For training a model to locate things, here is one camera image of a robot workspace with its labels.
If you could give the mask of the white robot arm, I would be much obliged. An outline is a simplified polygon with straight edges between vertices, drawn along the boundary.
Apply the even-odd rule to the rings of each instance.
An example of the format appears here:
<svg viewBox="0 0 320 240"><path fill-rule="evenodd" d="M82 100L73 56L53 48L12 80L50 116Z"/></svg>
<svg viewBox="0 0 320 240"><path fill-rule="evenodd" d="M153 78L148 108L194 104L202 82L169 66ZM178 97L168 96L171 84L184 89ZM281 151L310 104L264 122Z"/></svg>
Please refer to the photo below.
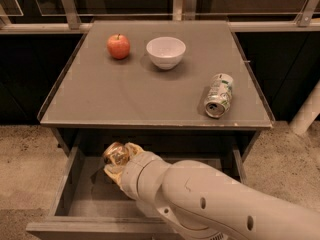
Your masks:
<svg viewBox="0 0 320 240"><path fill-rule="evenodd" d="M320 214L256 191L202 162L174 164L133 143L111 144L105 173L185 240L320 240Z"/></svg>

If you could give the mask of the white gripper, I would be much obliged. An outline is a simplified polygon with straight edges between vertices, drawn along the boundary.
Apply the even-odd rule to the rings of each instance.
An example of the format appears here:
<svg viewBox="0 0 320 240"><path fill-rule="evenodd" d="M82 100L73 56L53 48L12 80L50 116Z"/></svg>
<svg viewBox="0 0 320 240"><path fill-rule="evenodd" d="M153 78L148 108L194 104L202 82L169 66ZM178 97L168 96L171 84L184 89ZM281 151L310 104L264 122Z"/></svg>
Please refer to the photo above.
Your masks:
<svg viewBox="0 0 320 240"><path fill-rule="evenodd" d="M152 152L143 152L144 149L137 144L128 142L125 147L131 159L125 168L107 164L104 172L131 199L154 200L171 164Z"/></svg>

